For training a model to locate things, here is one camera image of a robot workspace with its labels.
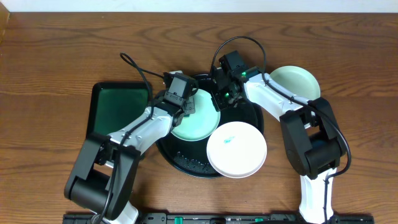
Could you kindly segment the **mint plate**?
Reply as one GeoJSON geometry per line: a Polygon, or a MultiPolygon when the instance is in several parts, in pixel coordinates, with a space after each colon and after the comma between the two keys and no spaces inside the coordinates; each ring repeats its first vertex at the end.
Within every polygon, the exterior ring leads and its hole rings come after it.
{"type": "Polygon", "coordinates": [[[184,116],[172,134],[184,141],[199,141],[210,136],[218,127],[221,113],[215,110],[211,95],[199,89],[193,96],[195,112],[184,116]]]}
{"type": "Polygon", "coordinates": [[[316,100],[321,95],[317,79],[304,68],[283,66],[271,72],[270,76],[276,83],[298,96],[316,100]]]}

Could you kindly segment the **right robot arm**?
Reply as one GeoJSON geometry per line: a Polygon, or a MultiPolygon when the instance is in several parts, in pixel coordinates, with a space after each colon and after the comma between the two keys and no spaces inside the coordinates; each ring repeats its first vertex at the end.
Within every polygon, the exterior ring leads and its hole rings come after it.
{"type": "Polygon", "coordinates": [[[329,102],[309,100],[275,82],[258,67],[211,67],[216,84],[212,101],[216,110],[246,100],[264,108],[279,123],[287,158],[300,175],[299,213],[307,223],[331,223],[331,185],[343,155],[350,156],[329,102]]]}

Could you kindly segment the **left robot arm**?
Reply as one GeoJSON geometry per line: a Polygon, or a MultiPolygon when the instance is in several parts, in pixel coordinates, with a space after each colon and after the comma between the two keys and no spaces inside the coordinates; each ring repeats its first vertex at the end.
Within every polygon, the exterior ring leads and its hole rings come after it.
{"type": "Polygon", "coordinates": [[[94,215],[90,223],[134,223],[138,212],[129,203],[139,160],[144,152],[194,113],[198,82],[181,72],[165,73],[167,89],[150,100],[126,127],[108,135],[89,134],[80,150],[64,196],[94,215]]]}

